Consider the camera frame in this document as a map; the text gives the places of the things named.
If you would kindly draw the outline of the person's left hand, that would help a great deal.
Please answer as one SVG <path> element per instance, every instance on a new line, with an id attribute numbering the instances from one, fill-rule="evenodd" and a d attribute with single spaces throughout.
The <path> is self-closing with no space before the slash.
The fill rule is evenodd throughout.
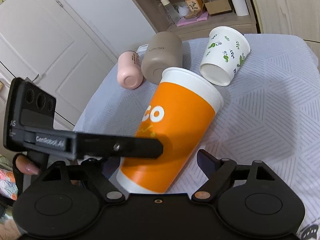
<path id="1" fill-rule="evenodd" d="M 27 175 L 38 175 L 40 170 L 25 155 L 18 155 L 15 161 L 20 172 Z"/>

